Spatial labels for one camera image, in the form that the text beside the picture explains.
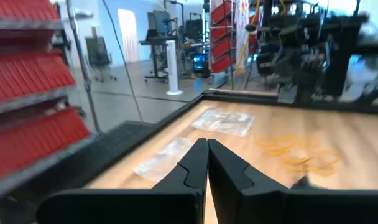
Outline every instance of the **clear plastic bag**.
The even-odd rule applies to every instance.
[[[255,116],[250,114],[209,109],[193,122],[192,127],[243,137],[247,134],[254,119]]]
[[[143,178],[159,182],[171,172],[192,146],[191,141],[176,138],[153,158],[136,167],[134,172]]]

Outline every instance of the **black machinery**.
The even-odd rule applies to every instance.
[[[267,77],[277,74],[279,99],[287,102],[311,102],[317,98],[342,95],[349,59],[352,55],[378,55],[378,43],[359,42],[361,26],[368,21],[359,15],[359,1],[352,16],[336,16],[319,6],[317,12],[303,13],[303,1],[296,4],[295,15],[272,16],[272,6],[279,1],[263,0],[261,40],[256,59],[258,72]],[[246,26],[249,32],[255,31]],[[372,103],[378,89],[361,96],[359,103]]]

